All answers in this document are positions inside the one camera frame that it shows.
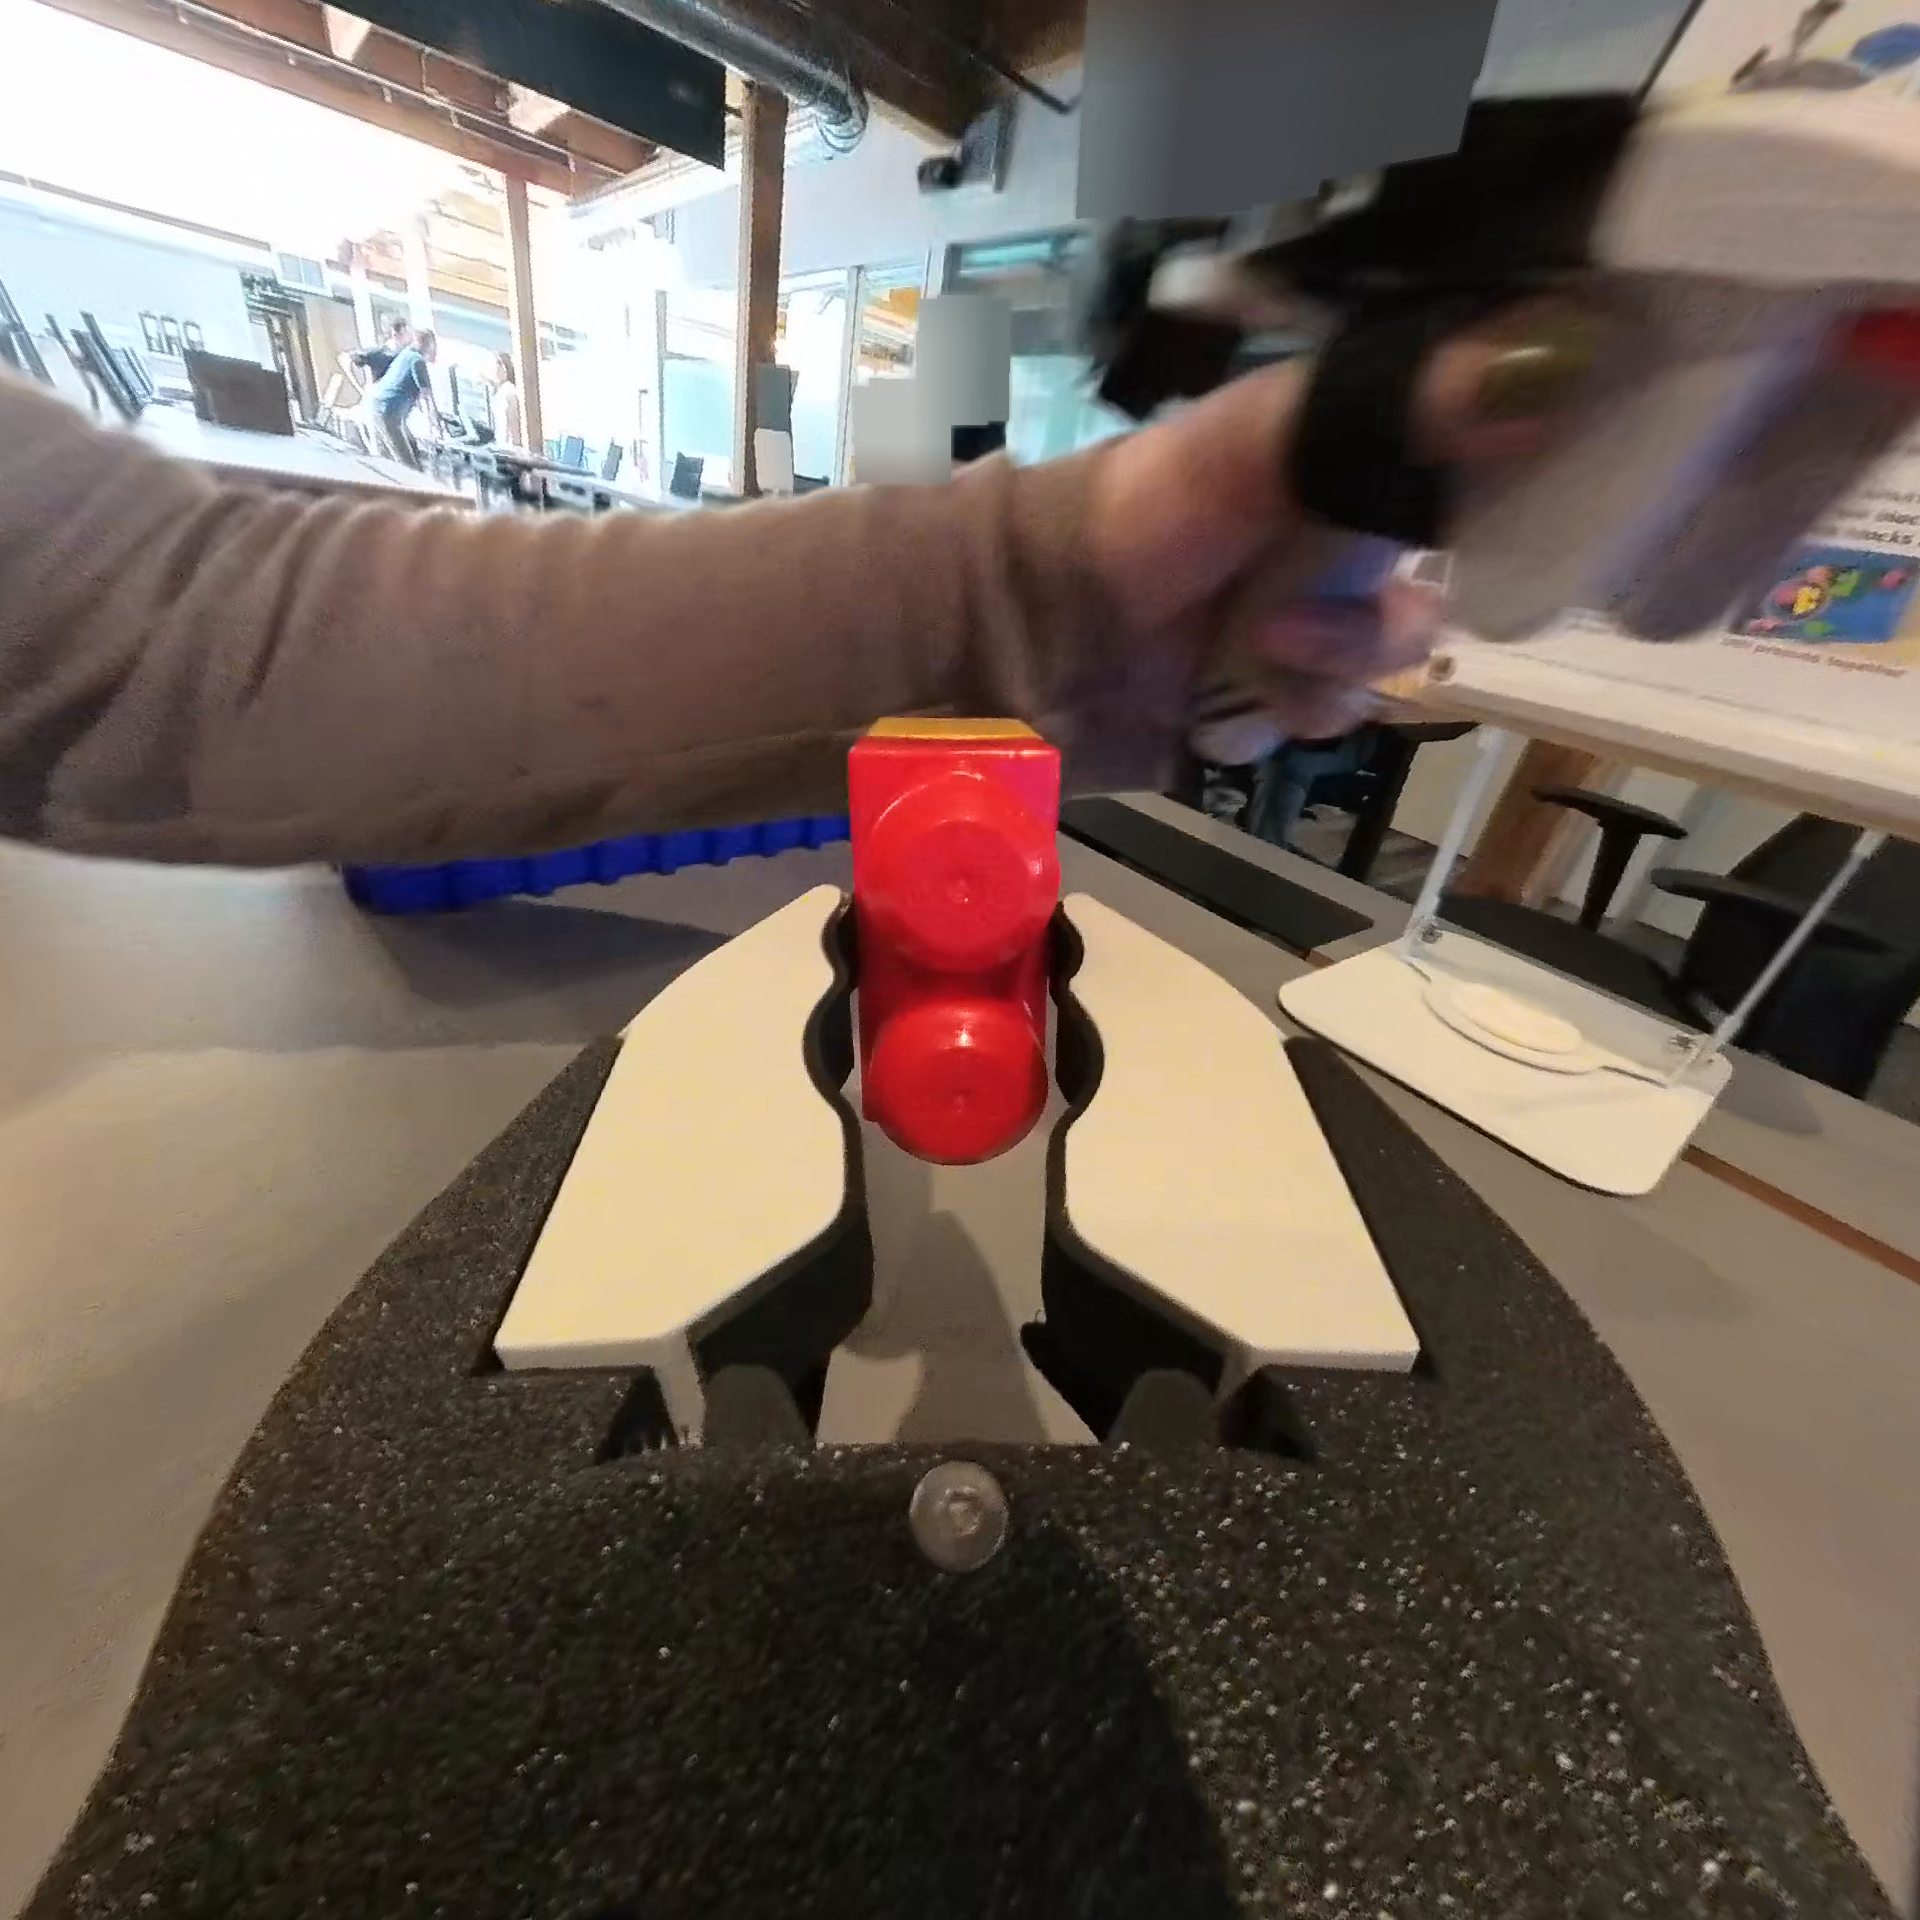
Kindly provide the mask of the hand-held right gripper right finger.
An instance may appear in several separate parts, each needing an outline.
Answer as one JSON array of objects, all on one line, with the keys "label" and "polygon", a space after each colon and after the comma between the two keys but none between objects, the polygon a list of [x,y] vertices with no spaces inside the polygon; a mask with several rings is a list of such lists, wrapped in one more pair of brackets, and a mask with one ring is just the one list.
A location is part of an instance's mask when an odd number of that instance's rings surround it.
[{"label": "hand-held right gripper right finger", "polygon": [[1271,1022],[1073,893],[1051,927],[1043,1381],[1098,1443],[1302,1443],[1423,1340]]}]

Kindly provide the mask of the white base document stand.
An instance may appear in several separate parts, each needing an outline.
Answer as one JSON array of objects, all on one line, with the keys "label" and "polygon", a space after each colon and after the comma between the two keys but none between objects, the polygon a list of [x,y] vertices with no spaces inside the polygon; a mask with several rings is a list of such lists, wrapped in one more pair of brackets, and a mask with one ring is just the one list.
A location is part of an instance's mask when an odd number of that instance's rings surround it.
[{"label": "white base document stand", "polygon": [[[1627,270],[1627,153],[1592,230],[1608,284],[1739,284]],[[1654,1189],[1729,1085],[1769,979],[1889,832],[1914,832],[1914,656],[1840,656],[1716,628],[1677,642],[1565,618],[1528,642],[1461,626],[1461,517],[1442,552],[1446,632],[1417,698],[1492,731],[1398,939],[1283,990],[1283,1013],[1406,1091],[1579,1188]],[[1444,918],[1442,894],[1508,734],[1750,789],[1852,825],[1857,850],[1785,957],[1709,1033],[1646,1013]]]}]

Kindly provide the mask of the person's left forearm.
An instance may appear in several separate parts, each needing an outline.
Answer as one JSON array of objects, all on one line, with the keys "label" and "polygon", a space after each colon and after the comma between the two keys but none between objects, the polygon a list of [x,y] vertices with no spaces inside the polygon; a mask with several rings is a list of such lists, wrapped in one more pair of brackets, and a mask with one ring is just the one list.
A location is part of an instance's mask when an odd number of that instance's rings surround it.
[{"label": "person's left forearm", "polygon": [[1145,783],[1189,621],[1098,565],[1113,452],[686,515],[231,487],[3,378],[2,828],[290,868],[840,812],[878,717]]}]

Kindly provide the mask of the red two-stud block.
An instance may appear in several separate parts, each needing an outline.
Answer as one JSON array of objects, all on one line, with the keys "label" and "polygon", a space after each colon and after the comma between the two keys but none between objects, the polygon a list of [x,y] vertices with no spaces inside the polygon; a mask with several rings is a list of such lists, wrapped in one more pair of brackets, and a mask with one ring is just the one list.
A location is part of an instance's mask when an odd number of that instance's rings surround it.
[{"label": "red two-stud block", "polygon": [[1043,1114],[1059,815],[1045,739],[848,755],[860,1114],[921,1164],[992,1161]]}]

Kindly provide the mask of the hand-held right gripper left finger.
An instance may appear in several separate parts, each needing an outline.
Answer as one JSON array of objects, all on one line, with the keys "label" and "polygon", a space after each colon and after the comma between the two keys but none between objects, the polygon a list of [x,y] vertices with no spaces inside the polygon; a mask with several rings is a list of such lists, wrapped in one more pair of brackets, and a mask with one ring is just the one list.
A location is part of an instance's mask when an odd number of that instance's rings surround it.
[{"label": "hand-held right gripper left finger", "polygon": [[700,1439],[716,1373],[802,1373],[859,1326],[848,905],[805,891],[623,1025],[493,1333],[505,1371],[645,1373]]}]

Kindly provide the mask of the black office chair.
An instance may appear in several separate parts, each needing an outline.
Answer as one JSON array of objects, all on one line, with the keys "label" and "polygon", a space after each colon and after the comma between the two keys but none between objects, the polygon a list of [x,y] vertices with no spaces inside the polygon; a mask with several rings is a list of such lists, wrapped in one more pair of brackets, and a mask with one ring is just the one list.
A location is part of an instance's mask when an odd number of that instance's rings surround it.
[{"label": "black office chair", "polygon": [[1332,805],[1351,821],[1333,872],[1367,882],[1417,752],[1474,731],[1449,721],[1374,721],[1337,736],[1283,742],[1259,757],[1189,757],[1184,793],[1211,818],[1283,850],[1291,850],[1293,831],[1315,803]]},{"label": "black office chair", "polygon": [[[1677,824],[1585,789],[1536,789],[1543,803],[1596,825],[1596,875],[1576,924],[1526,935],[1522,951],[1619,1000],[1709,1033],[1785,957],[1810,905],[1840,880],[1857,835],[1799,815],[1726,875],[1664,868],[1656,891],[1697,905],[1668,968],[1599,929],[1627,857],[1646,840],[1683,837]],[[1867,852],[1785,968],[1769,979],[1736,1043],[1746,1053],[1865,1098],[1918,993],[1918,846],[1889,837]]]}]

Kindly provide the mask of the blue plastic bin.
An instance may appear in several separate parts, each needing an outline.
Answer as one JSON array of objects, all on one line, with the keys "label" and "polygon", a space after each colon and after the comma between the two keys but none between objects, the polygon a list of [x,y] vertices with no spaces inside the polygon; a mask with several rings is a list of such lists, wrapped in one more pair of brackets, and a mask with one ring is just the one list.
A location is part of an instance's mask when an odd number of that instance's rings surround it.
[{"label": "blue plastic bin", "polygon": [[824,850],[846,843],[848,837],[846,815],[821,815],[730,828],[635,832],[529,857],[348,866],[340,870],[340,880],[348,899],[364,913],[402,918],[456,913],[497,899],[548,899],[554,893],[612,885],[630,877],[675,877],[741,860]]}]

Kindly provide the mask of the printed instruction sheet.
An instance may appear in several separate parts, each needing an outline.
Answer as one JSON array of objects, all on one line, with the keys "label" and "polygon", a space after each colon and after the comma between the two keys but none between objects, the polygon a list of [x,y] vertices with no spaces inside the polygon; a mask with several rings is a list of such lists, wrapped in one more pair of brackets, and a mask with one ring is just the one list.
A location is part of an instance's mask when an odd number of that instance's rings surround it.
[{"label": "printed instruction sheet", "polygon": [[[1658,72],[1656,98],[1867,84],[1913,96],[1918,109],[1913,3],[1699,5]],[[1809,492],[1813,508],[1790,534],[1759,534],[1726,630],[1840,656],[1913,660],[1918,290],[1803,292],[1832,299],[1830,327],[1764,450],[1782,454],[1769,487]]]}]

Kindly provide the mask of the black desk mat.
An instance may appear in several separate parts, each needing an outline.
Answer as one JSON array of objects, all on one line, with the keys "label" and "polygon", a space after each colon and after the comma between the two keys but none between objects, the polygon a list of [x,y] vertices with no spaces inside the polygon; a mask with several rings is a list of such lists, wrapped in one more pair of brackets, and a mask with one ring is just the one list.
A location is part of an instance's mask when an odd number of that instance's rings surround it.
[{"label": "black desk mat", "polygon": [[1065,803],[1060,835],[1301,959],[1374,927],[1341,899],[1116,796]]}]

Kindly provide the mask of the ceiling duct pipe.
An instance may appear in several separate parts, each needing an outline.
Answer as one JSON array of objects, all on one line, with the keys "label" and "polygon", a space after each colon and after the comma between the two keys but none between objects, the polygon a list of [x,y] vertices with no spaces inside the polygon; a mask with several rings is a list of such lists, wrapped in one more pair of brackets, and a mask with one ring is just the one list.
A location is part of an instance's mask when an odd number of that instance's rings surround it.
[{"label": "ceiling duct pipe", "polygon": [[649,3],[659,34],[779,92],[814,117],[821,141],[850,153],[868,131],[868,96],[810,5]]}]

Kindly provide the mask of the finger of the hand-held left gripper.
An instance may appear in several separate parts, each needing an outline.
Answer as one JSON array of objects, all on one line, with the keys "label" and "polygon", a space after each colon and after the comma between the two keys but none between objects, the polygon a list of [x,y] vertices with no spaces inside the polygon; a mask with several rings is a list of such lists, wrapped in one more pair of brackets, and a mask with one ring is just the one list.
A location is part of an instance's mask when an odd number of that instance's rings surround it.
[{"label": "finger of the hand-held left gripper", "polygon": [[1556,433],[1461,513],[1461,626],[1716,628],[1914,422],[1914,292],[1608,284]]},{"label": "finger of the hand-held left gripper", "polygon": [[1913,292],[1914,98],[1782,87],[1646,109],[1627,139],[1627,270]]}]

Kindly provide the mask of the person's left hand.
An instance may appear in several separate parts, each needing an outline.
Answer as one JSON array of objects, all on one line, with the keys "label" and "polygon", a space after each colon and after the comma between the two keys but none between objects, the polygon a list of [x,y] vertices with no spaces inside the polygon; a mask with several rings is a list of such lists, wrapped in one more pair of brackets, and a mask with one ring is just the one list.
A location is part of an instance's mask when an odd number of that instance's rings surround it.
[{"label": "person's left hand", "polygon": [[1089,558],[1131,717],[1171,747],[1202,717],[1307,736],[1409,686],[1437,635],[1403,551],[1311,515],[1289,447],[1304,365],[1250,372],[1100,448]]}]

